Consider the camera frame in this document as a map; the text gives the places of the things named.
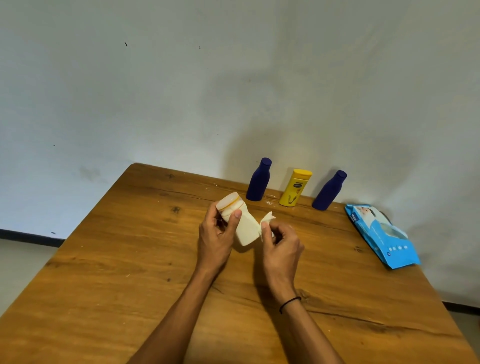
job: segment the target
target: black bracelet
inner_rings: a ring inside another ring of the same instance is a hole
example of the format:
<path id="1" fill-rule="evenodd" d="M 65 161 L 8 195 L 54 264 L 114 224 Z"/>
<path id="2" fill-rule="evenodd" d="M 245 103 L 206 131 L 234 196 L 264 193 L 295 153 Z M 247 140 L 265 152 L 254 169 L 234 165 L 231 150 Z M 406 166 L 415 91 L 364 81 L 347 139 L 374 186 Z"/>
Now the black bracelet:
<path id="1" fill-rule="evenodd" d="M 300 296 L 297 296 L 297 297 L 295 297 L 295 298 L 292 298 L 291 300 L 286 301 L 283 305 L 281 305 L 281 306 L 280 306 L 280 314 L 281 314 L 281 315 L 282 315 L 282 308 L 284 308 L 286 304 L 288 304 L 288 303 L 290 303 L 290 302 L 292 302 L 292 301 L 294 301 L 294 300 L 300 300 L 300 301 L 301 301 L 301 297 L 300 297 Z"/>

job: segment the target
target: hand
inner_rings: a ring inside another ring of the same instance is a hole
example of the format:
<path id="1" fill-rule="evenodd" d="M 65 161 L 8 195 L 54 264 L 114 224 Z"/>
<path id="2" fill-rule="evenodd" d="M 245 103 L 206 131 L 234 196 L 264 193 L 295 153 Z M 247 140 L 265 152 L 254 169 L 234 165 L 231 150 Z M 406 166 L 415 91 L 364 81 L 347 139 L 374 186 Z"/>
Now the hand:
<path id="1" fill-rule="evenodd" d="M 228 219 L 225 231 L 220 230 L 217 226 L 217 219 L 220 217 L 216 209 L 217 202 L 210 204 L 203 222 L 198 227 L 198 258 L 195 271 L 207 273 L 211 278 L 214 278 L 227 262 L 232 251 L 235 230 L 241 218 L 241 210 L 234 211 Z"/>
<path id="2" fill-rule="evenodd" d="M 272 238 L 281 235 L 279 242 Z M 282 304 L 294 298 L 297 294 L 293 286 L 297 264 L 305 248 L 298 238 L 295 230 L 288 224 L 278 223 L 273 220 L 262 222 L 262 240 L 264 243 L 264 269 L 265 275 L 278 303 Z"/>

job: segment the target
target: wooden table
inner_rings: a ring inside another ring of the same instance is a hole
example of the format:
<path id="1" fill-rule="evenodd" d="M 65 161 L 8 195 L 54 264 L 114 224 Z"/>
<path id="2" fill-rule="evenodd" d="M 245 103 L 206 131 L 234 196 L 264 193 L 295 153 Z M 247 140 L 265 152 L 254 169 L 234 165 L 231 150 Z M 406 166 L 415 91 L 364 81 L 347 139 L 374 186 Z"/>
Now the wooden table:
<path id="1" fill-rule="evenodd" d="M 246 185 L 132 164 L 0 318 L 1 363 L 124 363 L 175 302 L 211 201 Z M 477 363 L 420 267 L 387 269 L 343 206 L 249 202 L 305 245 L 302 301 L 347 363 Z M 236 246 L 213 284 L 186 363 L 297 362 L 258 261 Z"/>

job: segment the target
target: blue bottle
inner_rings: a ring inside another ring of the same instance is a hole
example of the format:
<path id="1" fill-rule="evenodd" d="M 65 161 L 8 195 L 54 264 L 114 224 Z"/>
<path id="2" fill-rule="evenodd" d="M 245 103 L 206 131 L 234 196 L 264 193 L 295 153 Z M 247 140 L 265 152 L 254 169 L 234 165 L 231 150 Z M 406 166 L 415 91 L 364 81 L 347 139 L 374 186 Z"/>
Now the blue bottle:
<path id="1" fill-rule="evenodd" d="M 262 199 L 270 179 L 271 165 L 272 161 L 270 158 L 262 158 L 260 165 L 253 172 L 252 179 L 248 185 L 247 200 L 260 201 Z"/>
<path id="2" fill-rule="evenodd" d="M 313 200 L 312 207 L 317 210 L 327 210 L 342 189 L 342 183 L 345 178 L 347 178 L 347 174 L 342 170 L 338 170 L 335 176 L 322 187 L 318 196 Z"/>

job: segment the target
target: white floor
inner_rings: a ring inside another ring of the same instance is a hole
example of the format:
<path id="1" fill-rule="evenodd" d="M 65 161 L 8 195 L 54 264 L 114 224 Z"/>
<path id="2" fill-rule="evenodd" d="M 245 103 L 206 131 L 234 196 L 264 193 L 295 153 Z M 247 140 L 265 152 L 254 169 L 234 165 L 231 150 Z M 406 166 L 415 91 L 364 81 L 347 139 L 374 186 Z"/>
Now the white floor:
<path id="1" fill-rule="evenodd" d="M 49 246 L 0 239 L 0 315 L 56 251 Z M 480 358 L 480 317 L 450 314 Z"/>

